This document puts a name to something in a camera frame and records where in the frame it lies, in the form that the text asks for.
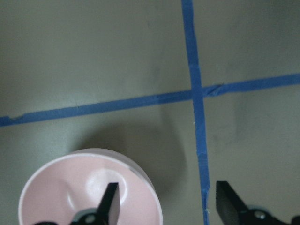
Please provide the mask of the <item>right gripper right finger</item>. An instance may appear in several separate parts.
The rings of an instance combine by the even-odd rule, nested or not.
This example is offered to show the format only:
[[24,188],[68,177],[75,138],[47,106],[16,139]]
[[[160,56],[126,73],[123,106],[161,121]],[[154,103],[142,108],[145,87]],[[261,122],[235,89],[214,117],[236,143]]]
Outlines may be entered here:
[[224,225],[285,225],[265,210],[250,209],[227,181],[216,182],[216,209]]

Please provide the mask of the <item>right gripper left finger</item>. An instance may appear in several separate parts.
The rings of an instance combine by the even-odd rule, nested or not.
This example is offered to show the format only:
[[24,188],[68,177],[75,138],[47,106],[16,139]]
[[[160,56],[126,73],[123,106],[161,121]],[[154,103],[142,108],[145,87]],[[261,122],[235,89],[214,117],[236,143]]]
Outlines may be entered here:
[[69,225],[116,225],[119,214],[119,184],[109,183],[98,207],[77,212]]

